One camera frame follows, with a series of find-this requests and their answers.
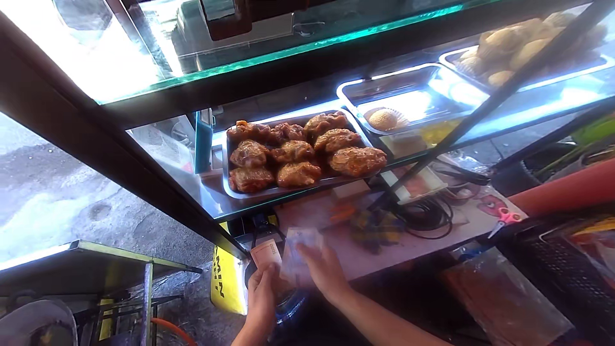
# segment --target scissors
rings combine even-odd
[[[499,208],[498,211],[500,213],[500,219],[496,223],[495,227],[493,227],[491,233],[489,233],[487,239],[490,239],[492,236],[494,236],[500,229],[502,229],[502,227],[510,225],[511,223],[521,222],[522,220],[520,214],[510,212],[508,208]]]

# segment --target human hand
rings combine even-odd
[[[270,264],[264,271],[255,271],[248,280],[248,316],[245,327],[262,332],[264,338],[276,325],[276,296],[272,288],[276,273],[276,265]]]
[[[307,263],[316,287],[333,305],[354,292],[344,277],[338,256],[331,247],[325,245],[322,251],[318,251],[314,247],[297,244],[296,249]]]

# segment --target banknote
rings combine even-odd
[[[289,227],[286,235],[280,277],[295,287],[310,286],[313,282],[308,265],[296,250],[297,244],[322,249],[323,237],[316,228],[302,227]]]
[[[254,264],[260,270],[267,269],[271,263],[277,264],[278,267],[282,265],[280,251],[277,249],[276,241],[273,239],[255,246],[250,250],[250,253],[252,254]]]

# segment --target orange tube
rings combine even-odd
[[[615,201],[615,159],[509,197],[529,216],[572,211]]]
[[[184,339],[188,343],[188,346],[196,346],[196,342],[194,342],[194,340],[188,334],[186,334],[186,332],[182,331],[178,326],[174,325],[173,323],[167,320],[163,320],[162,318],[155,317],[152,317],[150,321],[152,323],[156,323],[163,327],[171,329],[175,334],[179,335],[182,339]]]

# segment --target yellow sign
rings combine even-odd
[[[228,231],[226,222],[221,226]],[[215,307],[241,315],[248,313],[244,280],[247,265],[248,260],[241,261],[218,246],[214,248],[210,297]]]

